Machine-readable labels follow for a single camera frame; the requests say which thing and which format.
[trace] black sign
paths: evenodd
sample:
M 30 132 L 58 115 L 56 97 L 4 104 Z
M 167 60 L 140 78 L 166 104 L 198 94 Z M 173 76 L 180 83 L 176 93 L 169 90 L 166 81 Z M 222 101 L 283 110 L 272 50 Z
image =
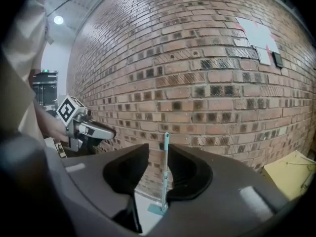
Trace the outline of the black sign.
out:
M 76 98 L 76 97 L 72 97 L 71 99 L 74 100 L 74 102 L 79 106 L 79 107 L 84 107 L 84 105 Z
M 62 106 L 59 108 L 58 113 L 60 117 L 67 122 L 69 117 L 72 115 L 72 113 L 75 111 L 75 107 L 73 104 L 69 101 L 69 99 L 66 99 Z

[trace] white ceiling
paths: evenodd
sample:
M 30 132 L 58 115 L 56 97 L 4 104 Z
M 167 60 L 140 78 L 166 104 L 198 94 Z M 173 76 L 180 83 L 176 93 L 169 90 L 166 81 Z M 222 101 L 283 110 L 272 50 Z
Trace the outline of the white ceiling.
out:
M 66 0 L 45 0 L 47 14 Z M 49 35 L 54 41 L 74 39 L 90 13 L 102 0 L 71 0 L 48 17 Z M 64 23 L 56 25 L 55 16 L 62 16 Z

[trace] floor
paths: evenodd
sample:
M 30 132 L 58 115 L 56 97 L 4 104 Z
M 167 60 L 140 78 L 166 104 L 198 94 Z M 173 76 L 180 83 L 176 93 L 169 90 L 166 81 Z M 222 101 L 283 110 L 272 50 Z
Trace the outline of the floor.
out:
M 151 203 L 157 204 L 159 206 L 161 206 L 161 203 L 143 197 L 138 193 L 135 193 L 135 199 L 139 221 L 143 229 L 143 233 L 141 235 L 145 236 L 162 218 L 162 216 L 151 213 L 147 209 Z

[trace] white wall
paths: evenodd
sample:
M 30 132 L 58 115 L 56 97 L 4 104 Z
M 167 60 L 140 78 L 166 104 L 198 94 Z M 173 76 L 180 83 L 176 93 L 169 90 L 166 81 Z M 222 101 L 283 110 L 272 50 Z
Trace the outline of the white wall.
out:
M 68 61 L 73 39 L 56 39 L 53 44 L 46 44 L 41 61 L 41 68 L 58 71 L 57 96 L 66 95 Z

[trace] person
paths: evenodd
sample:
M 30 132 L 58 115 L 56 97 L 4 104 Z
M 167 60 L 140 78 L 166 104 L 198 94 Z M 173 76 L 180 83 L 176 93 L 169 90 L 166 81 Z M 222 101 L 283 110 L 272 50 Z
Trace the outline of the person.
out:
M 40 72 L 48 36 L 44 0 L 25 0 L 1 44 L 1 128 L 18 130 L 45 145 L 43 134 L 68 142 L 66 128 L 40 106 L 32 91 L 32 78 Z

